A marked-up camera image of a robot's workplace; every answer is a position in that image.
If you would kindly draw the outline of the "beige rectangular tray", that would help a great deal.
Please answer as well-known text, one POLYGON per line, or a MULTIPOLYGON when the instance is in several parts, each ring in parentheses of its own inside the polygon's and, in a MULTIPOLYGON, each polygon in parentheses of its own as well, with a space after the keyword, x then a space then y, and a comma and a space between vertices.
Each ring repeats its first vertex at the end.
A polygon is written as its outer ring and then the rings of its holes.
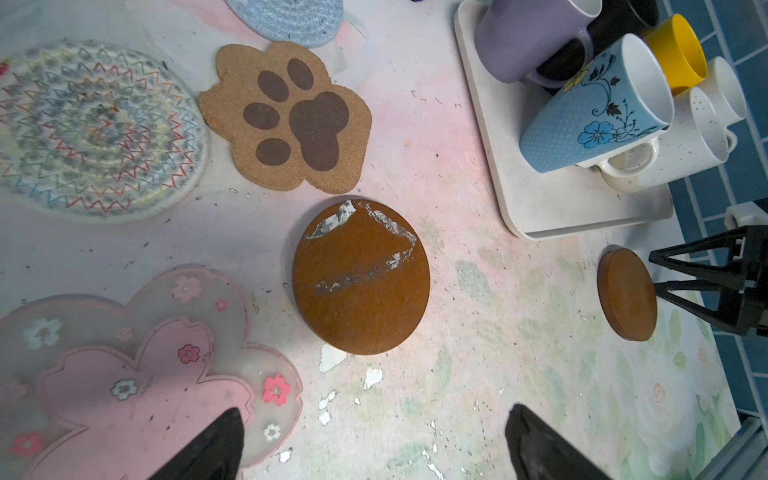
POLYGON ((541 87, 505 84, 482 65, 475 31, 487 7, 463 1, 454 30, 501 216, 516 236, 534 241, 661 221, 673 215, 666 186, 638 193, 612 189, 597 169, 536 172, 523 158, 522 131, 549 100, 541 87))

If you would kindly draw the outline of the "amber glossy round coaster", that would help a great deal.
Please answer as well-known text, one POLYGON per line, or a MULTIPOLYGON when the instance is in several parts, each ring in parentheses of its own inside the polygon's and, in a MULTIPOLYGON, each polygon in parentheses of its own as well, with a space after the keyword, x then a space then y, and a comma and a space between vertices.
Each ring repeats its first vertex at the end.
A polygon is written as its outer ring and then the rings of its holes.
POLYGON ((422 241, 396 211, 367 199, 345 199, 313 219, 292 269, 298 310, 331 346, 377 355, 418 327, 430 295, 422 241))

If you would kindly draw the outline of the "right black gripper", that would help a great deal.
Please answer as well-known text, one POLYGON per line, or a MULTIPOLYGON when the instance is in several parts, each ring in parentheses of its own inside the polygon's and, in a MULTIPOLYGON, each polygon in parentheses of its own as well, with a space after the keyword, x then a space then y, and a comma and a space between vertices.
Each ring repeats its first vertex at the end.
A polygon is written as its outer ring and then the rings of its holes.
POLYGON ((745 226, 693 242, 653 250, 650 263, 699 280, 654 284, 658 298, 723 332, 767 335, 767 227, 745 226), (743 282, 734 290, 711 282, 743 282), (677 292, 716 293, 717 304, 683 298, 677 292))

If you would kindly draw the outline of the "blue woven round coaster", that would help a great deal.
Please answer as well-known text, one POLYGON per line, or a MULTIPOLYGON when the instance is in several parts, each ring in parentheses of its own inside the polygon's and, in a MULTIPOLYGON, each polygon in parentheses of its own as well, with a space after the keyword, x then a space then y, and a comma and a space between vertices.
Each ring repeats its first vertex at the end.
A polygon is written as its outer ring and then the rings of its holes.
POLYGON ((344 12, 342 0, 226 0, 225 3, 260 36, 306 48, 330 42, 341 28, 344 12))

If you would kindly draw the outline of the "pink flower coaster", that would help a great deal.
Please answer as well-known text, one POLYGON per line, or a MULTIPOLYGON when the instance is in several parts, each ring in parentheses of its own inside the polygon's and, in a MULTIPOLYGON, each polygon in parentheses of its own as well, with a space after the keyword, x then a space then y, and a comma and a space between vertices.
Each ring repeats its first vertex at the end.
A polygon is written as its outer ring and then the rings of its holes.
POLYGON ((178 267, 126 304, 59 295, 1 320, 1 475, 147 479, 226 410, 240 465, 273 455, 302 410, 297 370, 250 340, 243 294, 178 267))

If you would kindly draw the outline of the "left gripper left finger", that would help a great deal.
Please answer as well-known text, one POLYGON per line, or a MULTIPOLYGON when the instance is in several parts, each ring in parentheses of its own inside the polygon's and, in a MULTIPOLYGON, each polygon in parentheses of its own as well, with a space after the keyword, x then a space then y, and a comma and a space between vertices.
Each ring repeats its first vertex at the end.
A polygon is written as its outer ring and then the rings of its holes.
POLYGON ((244 437, 240 410, 236 407, 230 408, 150 479, 234 480, 240 470, 244 437))

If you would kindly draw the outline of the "pale woven round coaster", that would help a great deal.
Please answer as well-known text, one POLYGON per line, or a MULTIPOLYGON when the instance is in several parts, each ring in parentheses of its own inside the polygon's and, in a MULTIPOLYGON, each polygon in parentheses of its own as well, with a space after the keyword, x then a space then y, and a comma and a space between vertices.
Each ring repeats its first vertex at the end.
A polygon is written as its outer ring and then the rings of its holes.
POLYGON ((144 53, 60 41, 1 63, 1 189, 39 212, 156 216, 192 192, 209 152, 193 92, 144 53))

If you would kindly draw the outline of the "lilac mug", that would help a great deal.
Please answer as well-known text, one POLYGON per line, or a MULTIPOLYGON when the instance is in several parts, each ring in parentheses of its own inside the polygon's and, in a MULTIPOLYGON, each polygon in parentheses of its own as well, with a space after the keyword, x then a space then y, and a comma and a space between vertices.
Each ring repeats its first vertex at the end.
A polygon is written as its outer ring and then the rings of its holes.
POLYGON ((587 26, 602 6, 601 0, 494 1, 475 33, 478 56, 501 82, 527 78, 545 88, 560 88, 564 81, 542 76, 537 68, 571 40, 581 43, 584 63, 592 60, 587 26))

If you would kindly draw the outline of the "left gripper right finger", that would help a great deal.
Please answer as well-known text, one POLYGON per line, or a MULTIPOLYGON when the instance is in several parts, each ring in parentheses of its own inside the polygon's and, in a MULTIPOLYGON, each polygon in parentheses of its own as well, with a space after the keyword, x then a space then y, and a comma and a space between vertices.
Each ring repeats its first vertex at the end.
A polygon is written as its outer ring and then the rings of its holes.
POLYGON ((518 479, 609 479, 524 404, 511 409, 505 437, 518 479))

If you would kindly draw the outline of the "brown paw print coaster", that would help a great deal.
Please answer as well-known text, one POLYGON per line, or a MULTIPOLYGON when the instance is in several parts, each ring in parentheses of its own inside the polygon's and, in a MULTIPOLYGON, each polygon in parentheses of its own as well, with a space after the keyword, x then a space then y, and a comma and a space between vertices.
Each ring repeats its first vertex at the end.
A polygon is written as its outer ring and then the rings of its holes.
POLYGON ((219 81, 198 105, 230 143, 242 176, 277 191, 302 182, 329 194, 356 186, 372 114, 354 91, 332 83, 319 57, 293 42, 264 51, 230 44, 218 50, 215 67, 219 81))

